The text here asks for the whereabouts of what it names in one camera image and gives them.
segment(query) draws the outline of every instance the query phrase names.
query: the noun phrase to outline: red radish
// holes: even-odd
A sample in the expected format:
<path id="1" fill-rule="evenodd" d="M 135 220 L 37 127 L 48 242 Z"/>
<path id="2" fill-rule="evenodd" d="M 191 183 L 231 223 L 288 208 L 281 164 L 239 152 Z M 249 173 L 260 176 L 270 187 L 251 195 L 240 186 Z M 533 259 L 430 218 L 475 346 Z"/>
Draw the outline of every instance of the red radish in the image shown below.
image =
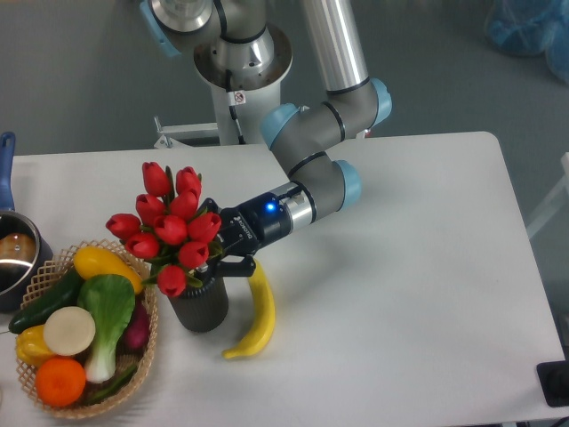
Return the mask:
<path id="1" fill-rule="evenodd" d="M 131 322 L 123 334 L 124 344 L 130 350 L 140 350 L 147 344 L 149 337 L 150 317 L 142 305 L 142 301 L 137 298 L 132 311 Z"/>

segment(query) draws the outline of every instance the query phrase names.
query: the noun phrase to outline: woven basket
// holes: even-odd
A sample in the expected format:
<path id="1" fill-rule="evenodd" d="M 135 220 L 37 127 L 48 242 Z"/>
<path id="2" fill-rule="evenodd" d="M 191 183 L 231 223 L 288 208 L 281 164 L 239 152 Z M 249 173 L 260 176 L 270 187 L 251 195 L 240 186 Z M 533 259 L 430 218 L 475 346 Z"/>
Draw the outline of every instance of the woven basket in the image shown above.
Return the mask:
<path id="1" fill-rule="evenodd" d="M 54 285 L 60 279 L 60 277 L 63 276 L 63 274 L 65 274 L 72 266 L 73 257 L 77 250 L 84 246 L 100 246 L 107 248 L 108 250 L 120 256 L 121 259 L 130 265 L 133 270 L 139 273 L 142 278 L 148 277 L 147 264 L 143 260 L 140 260 L 128 254 L 124 250 L 123 246 L 119 243 L 109 242 L 107 240 L 81 242 L 79 246 L 71 246 L 69 249 L 61 251 L 61 254 L 54 256 L 53 260 L 47 261 L 43 267 L 40 267 L 37 274 L 32 278 L 31 284 L 28 286 L 26 295 L 23 299 L 23 303 L 21 304 L 21 308 L 29 305 L 32 301 L 41 296 L 47 289 Z M 103 414 L 113 407 L 116 407 L 117 405 L 125 402 L 132 396 L 132 394 L 140 387 L 148 375 L 156 347 L 156 329 L 158 324 L 156 291 L 154 288 L 146 288 L 142 296 L 142 303 L 146 308 L 148 315 L 150 316 L 150 338 L 148 340 L 148 344 L 142 351 L 137 353 L 128 351 L 120 342 L 116 347 L 117 374 L 120 374 L 132 363 L 138 363 L 138 369 L 132 377 L 131 381 L 128 382 L 121 390 L 119 390 L 117 394 L 106 398 L 101 403 L 98 403 L 96 405 L 91 405 L 88 407 L 82 406 L 81 401 L 83 398 L 88 397 L 91 393 L 99 390 L 100 388 L 106 387 L 106 383 L 87 383 L 83 397 L 72 406 L 64 408 L 50 407 L 48 405 L 45 405 L 45 403 L 43 403 L 42 400 L 40 400 L 37 396 L 35 386 L 36 368 L 31 367 L 28 364 L 17 359 L 17 373 L 18 379 L 21 383 L 21 388 L 34 402 L 34 406 L 40 407 L 45 412 L 58 418 L 78 420 L 81 418 Z"/>

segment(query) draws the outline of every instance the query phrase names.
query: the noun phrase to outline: yellow bell pepper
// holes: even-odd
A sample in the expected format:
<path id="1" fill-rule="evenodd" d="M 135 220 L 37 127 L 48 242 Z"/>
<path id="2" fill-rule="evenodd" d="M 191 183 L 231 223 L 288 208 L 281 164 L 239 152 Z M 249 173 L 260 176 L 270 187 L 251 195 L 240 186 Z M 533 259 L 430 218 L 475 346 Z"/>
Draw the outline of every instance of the yellow bell pepper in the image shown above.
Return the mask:
<path id="1" fill-rule="evenodd" d="M 44 325 L 32 326 L 16 337 L 16 355 L 34 367 L 56 356 L 45 344 Z"/>
<path id="2" fill-rule="evenodd" d="M 128 278 L 135 294 L 144 289 L 140 276 L 113 252 L 98 246 L 85 246 L 77 251 L 73 265 L 79 276 L 88 280 L 100 274 L 117 274 Z"/>

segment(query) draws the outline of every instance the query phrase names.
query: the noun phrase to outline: yellow banana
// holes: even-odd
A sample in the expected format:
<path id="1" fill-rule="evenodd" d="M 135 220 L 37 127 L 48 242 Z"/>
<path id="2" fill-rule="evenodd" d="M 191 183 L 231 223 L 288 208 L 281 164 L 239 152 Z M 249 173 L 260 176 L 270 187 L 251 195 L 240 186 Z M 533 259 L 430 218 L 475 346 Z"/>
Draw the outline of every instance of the yellow banana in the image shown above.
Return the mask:
<path id="1" fill-rule="evenodd" d="M 225 359 L 243 358 L 257 354 L 265 348 L 275 329 L 275 299 L 263 268 L 259 261 L 255 260 L 255 263 L 257 268 L 249 278 L 255 320 L 249 332 L 238 345 L 221 353 Z"/>

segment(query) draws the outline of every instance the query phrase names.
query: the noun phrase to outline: blue pot handle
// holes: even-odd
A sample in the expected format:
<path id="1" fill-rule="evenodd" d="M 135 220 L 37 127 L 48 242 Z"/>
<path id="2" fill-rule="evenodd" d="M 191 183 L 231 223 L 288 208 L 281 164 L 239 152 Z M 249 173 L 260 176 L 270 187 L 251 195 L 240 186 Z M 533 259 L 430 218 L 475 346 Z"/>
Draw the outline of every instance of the blue pot handle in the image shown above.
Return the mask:
<path id="1" fill-rule="evenodd" d="M 16 135 L 13 132 L 3 133 L 0 137 L 0 210 L 13 211 L 14 198 L 12 196 L 11 177 Z"/>

